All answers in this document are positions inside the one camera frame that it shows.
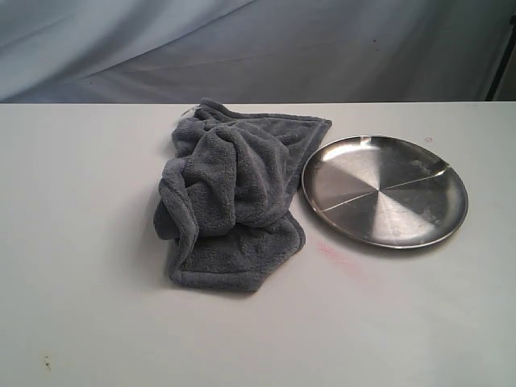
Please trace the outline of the grey fleece towel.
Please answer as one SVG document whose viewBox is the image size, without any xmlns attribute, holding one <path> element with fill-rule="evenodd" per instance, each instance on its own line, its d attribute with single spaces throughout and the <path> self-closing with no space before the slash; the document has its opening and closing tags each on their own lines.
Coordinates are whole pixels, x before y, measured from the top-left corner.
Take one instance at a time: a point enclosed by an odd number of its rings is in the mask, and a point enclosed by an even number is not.
<svg viewBox="0 0 516 387">
<path fill-rule="evenodd" d="M 331 121 L 242 114 L 210 99 L 172 133 L 153 223 L 176 243 L 168 275 L 179 286 L 254 292 L 306 241 L 290 213 L 302 170 Z"/>
</svg>

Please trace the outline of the round stainless steel plate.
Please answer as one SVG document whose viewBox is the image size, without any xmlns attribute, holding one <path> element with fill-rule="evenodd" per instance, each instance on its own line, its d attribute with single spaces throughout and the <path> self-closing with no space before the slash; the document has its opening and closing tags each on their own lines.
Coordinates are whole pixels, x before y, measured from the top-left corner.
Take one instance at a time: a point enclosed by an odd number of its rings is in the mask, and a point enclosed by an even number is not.
<svg viewBox="0 0 516 387">
<path fill-rule="evenodd" d="M 380 248 L 440 243 L 468 213 L 468 192 L 448 162 L 387 136 L 326 144 L 305 163 L 301 186 L 312 213 L 330 229 Z"/>
</svg>

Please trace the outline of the grey fabric backdrop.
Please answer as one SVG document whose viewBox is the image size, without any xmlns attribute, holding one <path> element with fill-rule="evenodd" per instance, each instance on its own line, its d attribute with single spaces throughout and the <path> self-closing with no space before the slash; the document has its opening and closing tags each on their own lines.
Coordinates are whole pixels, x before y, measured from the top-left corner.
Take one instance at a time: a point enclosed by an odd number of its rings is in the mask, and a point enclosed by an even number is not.
<svg viewBox="0 0 516 387">
<path fill-rule="evenodd" d="M 485 95 L 512 1 L 4 1 L 4 102 Z"/>
</svg>

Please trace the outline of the black stand pole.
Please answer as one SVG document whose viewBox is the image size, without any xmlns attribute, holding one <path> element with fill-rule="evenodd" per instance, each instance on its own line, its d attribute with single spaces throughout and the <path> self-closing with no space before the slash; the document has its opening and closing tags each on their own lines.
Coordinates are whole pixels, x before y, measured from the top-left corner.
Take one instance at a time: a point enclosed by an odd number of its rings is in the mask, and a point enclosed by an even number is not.
<svg viewBox="0 0 516 387">
<path fill-rule="evenodd" d="M 515 48 L 515 7 L 511 12 L 509 21 L 507 22 L 506 36 L 503 40 L 502 50 L 497 58 L 496 66 L 489 83 L 489 88 L 485 93 L 485 102 L 493 102 L 502 84 L 503 78 L 509 66 L 513 51 Z"/>
</svg>

